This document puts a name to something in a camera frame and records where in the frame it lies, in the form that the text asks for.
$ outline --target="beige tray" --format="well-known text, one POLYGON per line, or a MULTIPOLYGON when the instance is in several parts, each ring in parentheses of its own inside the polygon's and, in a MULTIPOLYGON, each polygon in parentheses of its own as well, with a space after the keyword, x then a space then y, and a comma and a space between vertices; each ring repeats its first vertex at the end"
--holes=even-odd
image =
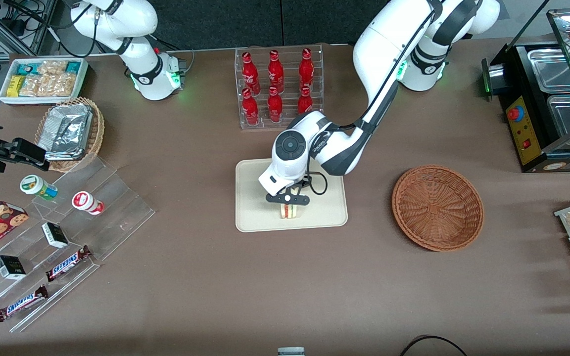
MULTIPOLYGON (((311 171, 323 172, 329 181, 329 188, 323 195, 314 194, 309 187, 301 194, 308 195, 311 202, 299 206, 297 217, 281 219, 281 205, 265 200, 265 189, 258 182, 258 176, 267 169, 271 159, 245 160, 236 167, 236 225, 241 232, 292 230, 295 228, 342 226, 348 219, 346 196, 342 177, 330 176, 321 166, 311 161, 311 171)), ((322 191, 324 180, 314 177, 314 187, 322 191)))

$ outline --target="white container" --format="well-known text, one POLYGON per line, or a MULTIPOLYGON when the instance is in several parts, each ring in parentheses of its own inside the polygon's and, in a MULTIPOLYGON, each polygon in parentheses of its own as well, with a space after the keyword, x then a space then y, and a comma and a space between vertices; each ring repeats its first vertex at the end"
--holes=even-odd
POLYGON ((40 104, 54 104, 60 103, 62 101, 68 99, 74 99, 75 97, 79 96, 81 92, 81 88, 83 86, 83 81, 85 79, 85 74, 88 69, 88 63, 84 58, 75 58, 75 57, 67 57, 67 56, 57 56, 57 57, 41 57, 41 58, 22 58, 22 59, 15 59, 10 63, 10 68, 6 74, 6 79, 1 86, 0 90, 0 101, 4 104, 8 105, 40 105, 40 104), (74 82, 74 88, 72 90, 72 94, 69 96, 47 96, 47 97, 8 97, 6 96, 6 91, 8 86, 10 85, 10 78, 13 75, 16 75, 17 70, 22 65, 27 65, 30 63, 38 63, 40 61, 70 61, 70 62, 79 62, 81 67, 76 74, 76 81, 74 82))
POLYGON ((72 198, 72 206, 78 210, 97 216, 104 210, 102 201, 95 199, 86 191, 79 191, 72 198))

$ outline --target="clear acrylic display stand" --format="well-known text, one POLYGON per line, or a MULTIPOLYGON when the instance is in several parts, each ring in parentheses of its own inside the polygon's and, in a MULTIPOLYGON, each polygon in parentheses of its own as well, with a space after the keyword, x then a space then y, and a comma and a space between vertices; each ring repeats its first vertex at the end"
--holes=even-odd
POLYGON ((285 47, 256 47, 237 48, 235 50, 235 78, 237 82, 237 99, 239 101, 239 119, 242 129, 269 129, 287 128, 287 125, 298 116, 298 98, 300 97, 298 66, 303 59, 303 49, 312 50, 312 61, 314 63, 314 85, 310 97, 314 102, 312 110, 324 110, 324 63, 323 47, 321 45, 290 45, 285 47), (285 91, 281 93, 283 99, 283 117, 279 123, 270 120, 267 108, 267 98, 270 96, 270 79, 267 73, 267 66, 270 63, 270 50, 278 50, 279 60, 283 64, 285 72, 285 91), (246 88, 243 81, 243 60, 241 55, 249 52, 252 55, 252 62, 258 70, 258 81, 261 84, 261 92, 254 97, 258 104, 258 124, 250 126, 247 124, 243 114, 243 97, 241 91, 246 88))
POLYGON ((116 170, 97 156, 85 158, 71 171, 54 182, 58 195, 46 201, 36 197, 25 208, 29 220, 0 241, 0 255, 17 256, 26 276, 18 281, 0 275, 0 309, 36 291, 45 284, 49 298, 15 313, 2 324, 10 332, 23 331, 36 318, 54 306, 69 291, 95 271, 109 254, 138 230, 154 211, 120 179, 116 170), (88 191, 104 203, 98 216, 75 210, 72 196, 88 191), (41 226, 46 222, 61 226, 69 245, 58 249, 48 245, 41 226), (84 259, 71 271, 48 283, 46 272, 82 246, 87 245, 93 257, 84 259))

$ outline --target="teal package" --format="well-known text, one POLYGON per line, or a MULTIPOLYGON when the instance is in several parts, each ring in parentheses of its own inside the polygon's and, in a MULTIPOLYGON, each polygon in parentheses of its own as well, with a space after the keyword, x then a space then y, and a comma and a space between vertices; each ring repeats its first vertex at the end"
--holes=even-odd
POLYGON ((80 67, 81 67, 80 62, 69 62, 67 63, 67 68, 65 69, 65 71, 70 73, 78 73, 80 67))
POLYGON ((39 67, 41 63, 25 63, 20 64, 19 69, 16 71, 17 75, 39 74, 39 67))

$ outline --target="snickers bar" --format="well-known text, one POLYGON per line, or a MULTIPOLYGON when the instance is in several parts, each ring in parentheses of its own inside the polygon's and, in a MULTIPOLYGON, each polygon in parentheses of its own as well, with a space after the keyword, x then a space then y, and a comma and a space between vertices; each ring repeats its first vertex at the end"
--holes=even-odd
POLYGON ((7 308, 0 309, 0 322, 6 320, 21 309, 28 308, 43 299, 48 299, 48 290, 45 286, 41 286, 34 291, 34 293, 30 293, 20 300, 17 300, 15 304, 8 306, 7 308))
POLYGON ((68 257, 68 259, 66 259, 65 261, 58 264, 56 267, 46 272, 46 275, 48 276, 47 277, 48 282, 54 281, 57 277, 59 277, 59 275, 66 273, 74 266, 76 266, 80 261, 83 261, 83 259, 89 255, 91 255, 89 248, 86 245, 83 246, 83 248, 78 250, 72 256, 68 257))

